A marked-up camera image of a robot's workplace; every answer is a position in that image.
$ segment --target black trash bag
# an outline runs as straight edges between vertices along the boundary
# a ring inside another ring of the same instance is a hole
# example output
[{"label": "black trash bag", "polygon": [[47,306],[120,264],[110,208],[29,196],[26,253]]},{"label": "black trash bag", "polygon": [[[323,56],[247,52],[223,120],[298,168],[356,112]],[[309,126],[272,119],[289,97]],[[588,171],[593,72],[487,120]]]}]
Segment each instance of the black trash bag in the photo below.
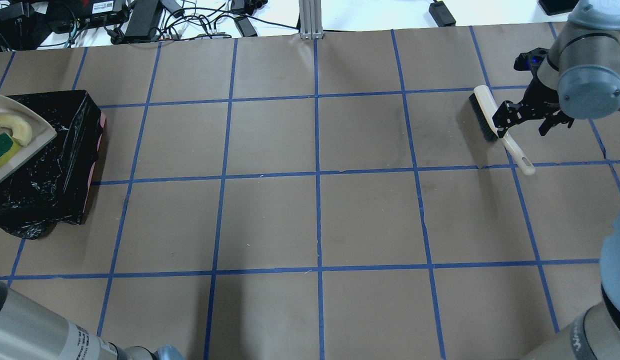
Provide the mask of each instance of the black trash bag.
[{"label": "black trash bag", "polygon": [[38,239],[57,222],[81,224],[104,132],[101,110],[84,90],[9,98],[48,121],[56,137],[0,183],[0,228]]}]

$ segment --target yellow sponge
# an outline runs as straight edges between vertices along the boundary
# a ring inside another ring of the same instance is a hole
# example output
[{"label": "yellow sponge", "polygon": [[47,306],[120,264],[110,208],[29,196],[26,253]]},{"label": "yellow sponge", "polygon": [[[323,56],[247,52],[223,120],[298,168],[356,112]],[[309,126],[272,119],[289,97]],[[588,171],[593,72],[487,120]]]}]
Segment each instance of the yellow sponge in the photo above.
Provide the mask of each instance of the yellow sponge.
[{"label": "yellow sponge", "polygon": [[22,148],[12,136],[0,134],[0,167],[10,160]]}]

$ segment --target brush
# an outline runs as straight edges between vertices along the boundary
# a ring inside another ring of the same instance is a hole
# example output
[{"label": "brush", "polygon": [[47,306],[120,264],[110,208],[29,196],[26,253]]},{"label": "brush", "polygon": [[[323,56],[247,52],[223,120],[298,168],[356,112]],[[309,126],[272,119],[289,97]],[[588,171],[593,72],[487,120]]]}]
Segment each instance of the brush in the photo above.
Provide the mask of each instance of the brush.
[{"label": "brush", "polygon": [[472,110],[479,121],[479,127],[483,133],[483,137],[488,142],[496,142],[499,140],[501,145],[506,148],[508,153],[512,156],[512,160],[516,162],[521,172],[524,175],[533,175],[536,171],[535,166],[528,159],[523,152],[519,144],[512,138],[509,132],[506,132],[503,137],[497,136],[497,127],[493,122],[493,116],[497,112],[497,104],[493,94],[490,92],[490,88],[486,85],[479,85],[474,88],[474,92],[470,95],[470,104]]}]

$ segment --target white brush handle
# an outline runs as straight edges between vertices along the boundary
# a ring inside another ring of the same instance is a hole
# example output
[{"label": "white brush handle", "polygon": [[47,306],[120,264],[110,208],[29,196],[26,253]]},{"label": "white brush handle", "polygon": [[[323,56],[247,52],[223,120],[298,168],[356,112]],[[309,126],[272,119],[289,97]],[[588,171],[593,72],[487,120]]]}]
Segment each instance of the white brush handle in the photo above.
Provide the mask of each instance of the white brush handle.
[{"label": "white brush handle", "polygon": [[[485,116],[485,119],[488,121],[488,125],[490,125],[490,129],[492,129],[492,132],[496,134],[497,128],[493,122],[493,115],[497,112],[497,104],[495,102],[495,98],[493,98],[493,94],[490,92],[490,88],[486,85],[479,85],[474,88],[474,95],[479,102],[483,116]],[[506,132],[506,134],[499,140],[510,155],[512,155],[512,159],[521,169],[521,172],[527,176],[534,175],[536,171],[535,166],[528,159],[519,144],[514,141],[510,133]]]}]

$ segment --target black bristles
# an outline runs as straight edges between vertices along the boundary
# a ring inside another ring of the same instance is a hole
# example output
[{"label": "black bristles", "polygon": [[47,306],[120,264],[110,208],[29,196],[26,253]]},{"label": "black bristles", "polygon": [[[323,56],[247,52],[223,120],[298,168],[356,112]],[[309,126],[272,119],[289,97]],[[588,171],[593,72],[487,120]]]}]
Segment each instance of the black bristles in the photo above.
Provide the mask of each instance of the black bristles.
[{"label": "black bristles", "polygon": [[483,133],[483,138],[487,142],[495,142],[499,137],[490,127],[488,123],[488,119],[484,115],[484,112],[481,110],[481,105],[479,105],[479,100],[477,100],[477,96],[473,93],[470,95],[470,105],[472,105],[472,110],[474,110],[474,114],[476,116],[476,120],[479,121],[479,127],[481,128],[481,132]]}]

